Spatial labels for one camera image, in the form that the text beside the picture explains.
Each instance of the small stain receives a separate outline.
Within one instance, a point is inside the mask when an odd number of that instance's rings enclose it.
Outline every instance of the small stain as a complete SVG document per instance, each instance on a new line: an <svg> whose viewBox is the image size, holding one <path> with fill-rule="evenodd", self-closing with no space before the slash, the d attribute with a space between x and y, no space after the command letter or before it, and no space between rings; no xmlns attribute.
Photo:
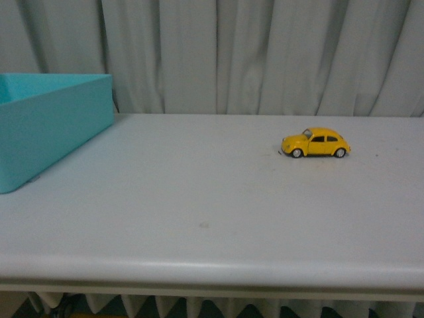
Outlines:
<svg viewBox="0 0 424 318"><path fill-rule="evenodd" d="M209 228L209 222L204 221L204 222L202 222L202 223L199 224L199 227L201 229L208 229Z"/></svg>

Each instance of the white table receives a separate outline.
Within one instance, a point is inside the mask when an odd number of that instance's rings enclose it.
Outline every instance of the white table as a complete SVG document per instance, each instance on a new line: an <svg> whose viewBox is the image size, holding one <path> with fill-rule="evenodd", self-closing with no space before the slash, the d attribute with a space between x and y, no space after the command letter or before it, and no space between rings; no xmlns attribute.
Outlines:
<svg viewBox="0 0 424 318"><path fill-rule="evenodd" d="M424 119L117 115L0 195L0 290L423 301L423 189Z"/></svg>

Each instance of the gray curtain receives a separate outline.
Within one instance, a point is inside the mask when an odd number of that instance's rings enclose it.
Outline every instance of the gray curtain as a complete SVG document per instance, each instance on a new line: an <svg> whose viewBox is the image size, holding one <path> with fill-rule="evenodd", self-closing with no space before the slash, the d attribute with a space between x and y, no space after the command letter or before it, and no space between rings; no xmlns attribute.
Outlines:
<svg viewBox="0 0 424 318"><path fill-rule="evenodd" d="M1 73L110 73L122 113L424 113L422 0L2 0L0 8Z"/></svg>

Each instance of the toy car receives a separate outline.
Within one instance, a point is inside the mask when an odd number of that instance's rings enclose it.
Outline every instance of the toy car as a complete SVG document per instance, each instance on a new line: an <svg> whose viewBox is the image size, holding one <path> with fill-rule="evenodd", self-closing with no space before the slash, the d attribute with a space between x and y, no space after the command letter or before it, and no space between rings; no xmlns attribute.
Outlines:
<svg viewBox="0 0 424 318"><path fill-rule="evenodd" d="M308 128L302 134L285 137L281 150L294 158L309 155L329 155L342 158L350 146L337 132L328 128Z"/></svg>

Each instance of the car window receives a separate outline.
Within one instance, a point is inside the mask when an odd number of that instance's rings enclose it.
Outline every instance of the car window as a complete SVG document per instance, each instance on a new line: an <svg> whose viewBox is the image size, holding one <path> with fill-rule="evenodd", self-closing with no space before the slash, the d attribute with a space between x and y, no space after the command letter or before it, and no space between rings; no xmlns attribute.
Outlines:
<svg viewBox="0 0 424 318"><path fill-rule="evenodd" d="M311 142L324 142L324 136L313 137Z"/></svg>
<svg viewBox="0 0 424 318"><path fill-rule="evenodd" d="M306 129L303 134L306 136L306 139L311 138L312 132L309 129Z"/></svg>

